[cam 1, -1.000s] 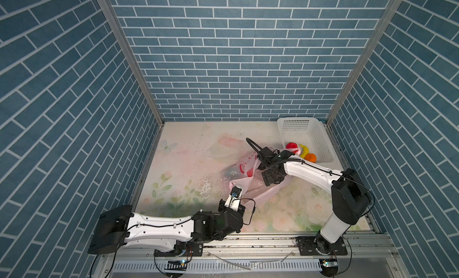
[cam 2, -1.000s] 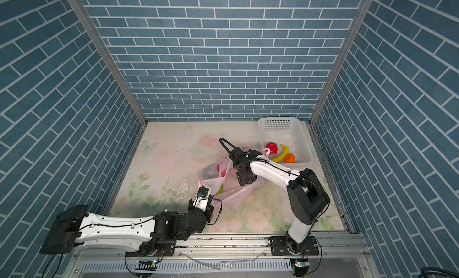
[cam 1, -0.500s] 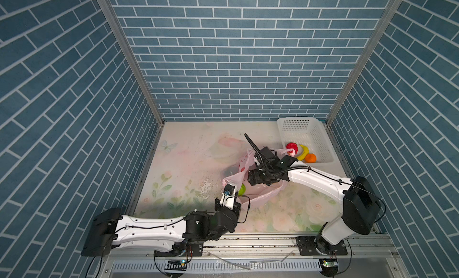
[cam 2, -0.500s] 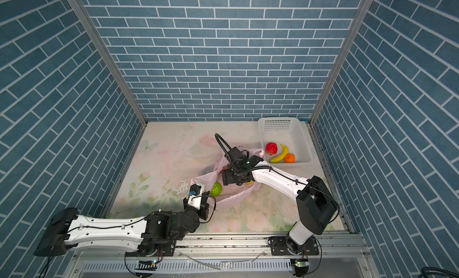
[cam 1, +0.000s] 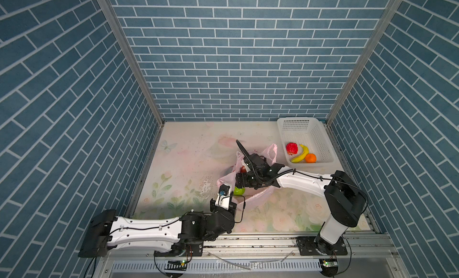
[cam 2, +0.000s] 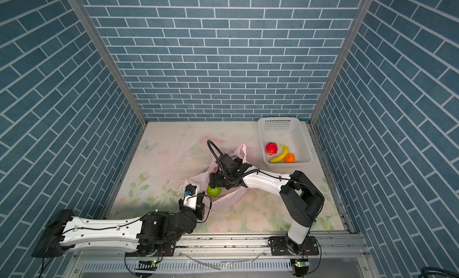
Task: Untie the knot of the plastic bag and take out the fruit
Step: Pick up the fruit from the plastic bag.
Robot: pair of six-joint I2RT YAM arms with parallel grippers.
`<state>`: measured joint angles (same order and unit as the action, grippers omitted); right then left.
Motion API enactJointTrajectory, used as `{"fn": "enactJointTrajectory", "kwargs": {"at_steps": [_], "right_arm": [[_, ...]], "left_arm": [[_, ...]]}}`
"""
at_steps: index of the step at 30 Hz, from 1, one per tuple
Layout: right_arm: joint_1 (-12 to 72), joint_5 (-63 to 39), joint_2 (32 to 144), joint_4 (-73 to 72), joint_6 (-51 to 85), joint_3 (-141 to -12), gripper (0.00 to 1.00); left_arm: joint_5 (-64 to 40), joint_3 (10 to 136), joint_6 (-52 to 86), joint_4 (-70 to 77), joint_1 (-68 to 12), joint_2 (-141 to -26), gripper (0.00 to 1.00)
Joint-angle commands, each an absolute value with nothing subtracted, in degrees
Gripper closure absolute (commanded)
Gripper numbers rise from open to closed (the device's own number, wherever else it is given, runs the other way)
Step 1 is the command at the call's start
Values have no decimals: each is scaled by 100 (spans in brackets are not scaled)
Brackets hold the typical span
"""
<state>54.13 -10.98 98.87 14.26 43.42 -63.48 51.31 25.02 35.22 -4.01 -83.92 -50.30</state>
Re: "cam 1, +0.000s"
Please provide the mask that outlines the pink plastic bag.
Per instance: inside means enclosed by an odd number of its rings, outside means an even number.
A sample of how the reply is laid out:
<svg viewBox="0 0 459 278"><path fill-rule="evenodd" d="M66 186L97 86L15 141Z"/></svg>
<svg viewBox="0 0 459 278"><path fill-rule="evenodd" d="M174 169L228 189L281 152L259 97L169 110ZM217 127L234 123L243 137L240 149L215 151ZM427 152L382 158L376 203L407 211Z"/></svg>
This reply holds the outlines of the pink plastic bag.
<svg viewBox="0 0 459 278"><path fill-rule="evenodd" d="M255 152L253 154L258 154L259 156L263 156L266 158L267 163L271 166L272 164L276 163L277 159L277 145L271 144L262 152ZM220 187L222 185L229 185L232 189L236 187L236 175L240 173L240 169L242 166L247 168L243 163L244 155L239 150L236 152L236 161L235 165L231 168L231 171L228 172L225 176L219 178L217 180L217 186ZM255 186L255 176L252 175L249 178L245 179L244 186L237 187L237 188L244 188L245 192L243 196L246 198L246 210L253 209L260 205L266 203L269 197L274 193L275 187L272 186L263 186L261 185L257 189L254 188Z"/></svg>

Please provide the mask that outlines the red apple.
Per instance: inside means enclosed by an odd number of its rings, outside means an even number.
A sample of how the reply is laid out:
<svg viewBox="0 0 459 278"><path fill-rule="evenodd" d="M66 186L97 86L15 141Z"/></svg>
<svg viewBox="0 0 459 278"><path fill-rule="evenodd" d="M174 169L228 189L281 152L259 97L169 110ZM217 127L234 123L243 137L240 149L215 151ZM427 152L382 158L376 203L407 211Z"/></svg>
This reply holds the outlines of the red apple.
<svg viewBox="0 0 459 278"><path fill-rule="evenodd" d="M287 154L290 156L298 154L298 151L299 151L298 144L295 144L293 142L288 143L285 149L286 149Z"/></svg>

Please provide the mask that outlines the yellow banana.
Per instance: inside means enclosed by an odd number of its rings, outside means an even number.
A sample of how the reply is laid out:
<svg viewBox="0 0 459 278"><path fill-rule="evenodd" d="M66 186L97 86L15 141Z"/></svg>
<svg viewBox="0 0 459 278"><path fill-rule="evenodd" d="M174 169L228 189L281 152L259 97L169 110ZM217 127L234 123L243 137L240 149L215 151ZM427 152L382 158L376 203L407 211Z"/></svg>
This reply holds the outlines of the yellow banana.
<svg viewBox="0 0 459 278"><path fill-rule="evenodd" d="M302 148L302 153L300 155L292 158L290 160L292 163L300 163L300 162L302 162L306 158L306 156L309 154L308 147L306 147L306 146L304 146L302 144L300 144L300 147Z"/></svg>

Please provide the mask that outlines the orange tangerine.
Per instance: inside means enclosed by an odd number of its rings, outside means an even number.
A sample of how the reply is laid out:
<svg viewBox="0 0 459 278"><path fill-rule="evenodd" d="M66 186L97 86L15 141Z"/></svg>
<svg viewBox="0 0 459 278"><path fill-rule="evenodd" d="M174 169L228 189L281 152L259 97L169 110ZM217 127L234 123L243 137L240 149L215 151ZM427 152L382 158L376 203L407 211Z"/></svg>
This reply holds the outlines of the orange tangerine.
<svg viewBox="0 0 459 278"><path fill-rule="evenodd" d="M305 156L304 161L305 161L306 163L315 163L315 162L317 162L317 157L316 157L316 155L313 154L313 153L308 153L308 154Z"/></svg>

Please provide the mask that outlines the white perforated plastic basket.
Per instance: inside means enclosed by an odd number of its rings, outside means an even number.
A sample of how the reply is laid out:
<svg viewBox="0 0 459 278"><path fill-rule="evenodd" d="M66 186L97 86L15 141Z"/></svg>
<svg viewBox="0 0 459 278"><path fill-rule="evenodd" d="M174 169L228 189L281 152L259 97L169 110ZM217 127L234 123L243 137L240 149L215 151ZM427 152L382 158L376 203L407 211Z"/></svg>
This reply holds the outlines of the white perforated plastic basket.
<svg viewBox="0 0 459 278"><path fill-rule="evenodd" d="M312 117L281 118L277 120L277 126L283 144L283 151L290 167L298 168L303 165L322 167L338 162L337 154L326 129L318 119ZM297 154L288 154L286 146L289 143L294 143L298 146ZM307 147L308 151L316 156L317 161L315 163L307 163L304 160L292 163L292 160L302 153L300 144Z"/></svg>

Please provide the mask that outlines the light green bumpy fruit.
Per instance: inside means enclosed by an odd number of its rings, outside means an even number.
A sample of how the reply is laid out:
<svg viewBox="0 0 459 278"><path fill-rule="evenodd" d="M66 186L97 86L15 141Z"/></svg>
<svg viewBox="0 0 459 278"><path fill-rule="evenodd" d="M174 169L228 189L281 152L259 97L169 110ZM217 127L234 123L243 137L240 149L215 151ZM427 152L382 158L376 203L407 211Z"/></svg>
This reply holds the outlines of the light green bumpy fruit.
<svg viewBox="0 0 459 278"><path fill-rule="evenodd" d="M245 193L245 188L238 188L238 187L234 187L234 192L233 194L235 196L243 196Z"/></svg>

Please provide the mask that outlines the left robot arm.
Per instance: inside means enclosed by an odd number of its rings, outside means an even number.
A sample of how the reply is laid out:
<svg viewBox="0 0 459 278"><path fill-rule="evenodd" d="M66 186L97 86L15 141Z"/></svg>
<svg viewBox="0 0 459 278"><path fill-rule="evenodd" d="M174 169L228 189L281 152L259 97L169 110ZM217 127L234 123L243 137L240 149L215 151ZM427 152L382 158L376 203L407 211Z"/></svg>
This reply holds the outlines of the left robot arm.
<svg viewBox="0 0 459 278"><path fill-rule="evenodd" d="M189 211L180 217L142 220L103 211L88 225L78 256L96 258L112 249L152 249L178 256L188 245L214 241L235 226L237 204L231 197L212 199L210 212Z"/></svg>

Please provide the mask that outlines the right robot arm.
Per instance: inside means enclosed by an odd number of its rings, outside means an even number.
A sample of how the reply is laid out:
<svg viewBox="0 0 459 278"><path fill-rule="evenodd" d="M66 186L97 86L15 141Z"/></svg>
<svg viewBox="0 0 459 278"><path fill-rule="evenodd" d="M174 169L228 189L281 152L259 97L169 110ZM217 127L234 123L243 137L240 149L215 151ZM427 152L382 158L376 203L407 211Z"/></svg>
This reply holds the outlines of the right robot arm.
<svg viewBox="0 0 459 278"><path fill-rule="evenodd" d="M279 163L268 164L257 154L244 154L245 173L236 175L237 188L291 188L326 199L330 215L312 241L316 252L333 255L345 248L343 234L356 227L368 206L368 196L343 171L331 175L311 174Z"/></svg>

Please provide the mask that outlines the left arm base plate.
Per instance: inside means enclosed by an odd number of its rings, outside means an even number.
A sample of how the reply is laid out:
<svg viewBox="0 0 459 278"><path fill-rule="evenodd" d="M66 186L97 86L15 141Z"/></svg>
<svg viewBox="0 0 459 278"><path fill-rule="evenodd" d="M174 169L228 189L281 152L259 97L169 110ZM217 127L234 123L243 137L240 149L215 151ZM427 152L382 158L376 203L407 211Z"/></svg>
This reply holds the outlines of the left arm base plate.
<svg viewBox="0 0 459 278"><path fill-rule="evenodd" d="M192 243L184 243L178 242L173 243L171 248L166 252L158 252L155 251L154 255L159 257L186 257L190 258L190 256L202 256L203 253L203 242L192 242Z"/></svg>

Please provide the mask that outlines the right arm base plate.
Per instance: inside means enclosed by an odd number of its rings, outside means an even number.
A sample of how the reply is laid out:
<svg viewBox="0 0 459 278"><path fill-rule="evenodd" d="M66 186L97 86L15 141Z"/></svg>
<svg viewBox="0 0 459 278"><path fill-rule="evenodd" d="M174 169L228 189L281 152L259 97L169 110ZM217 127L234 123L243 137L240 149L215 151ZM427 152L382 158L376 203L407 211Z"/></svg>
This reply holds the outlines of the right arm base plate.
<svg viewBox="0 0 459 278"><path fill-rule="evenodd" d="M312 236L300 236L296 238L296 245L300 251L301 256L346 256L348 250L344 243L343 237L340 237L335 244L330 244L319 235L316 237Z"/></svg>

